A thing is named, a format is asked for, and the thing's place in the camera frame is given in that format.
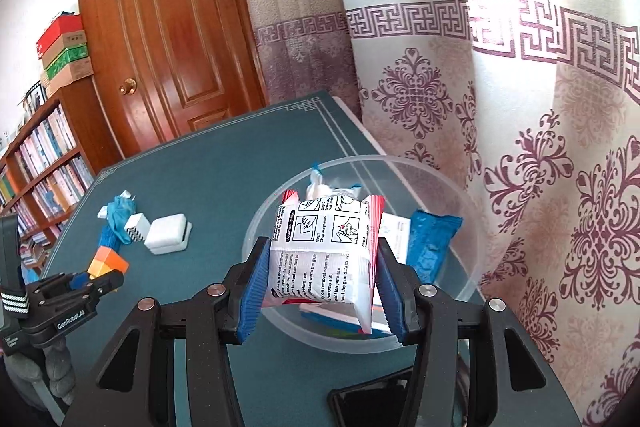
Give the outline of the grey gloved left hand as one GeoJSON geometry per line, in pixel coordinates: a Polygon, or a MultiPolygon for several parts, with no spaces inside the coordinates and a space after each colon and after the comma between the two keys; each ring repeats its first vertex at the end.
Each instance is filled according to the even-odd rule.
{"type": "Polygon", "coordinates": [[[41,354],[44,355],[42,364],[20,352],[5,357],[4,363],[9,379],[26,403],[40,411],[46,406],[32,383],[42,381],[44,377],[48,379],[50,394],[61,399],[66,405],[71,405],[75,398],[76,377],[66,339],[61,338],[52,343],[44,348],[41,354]]]}

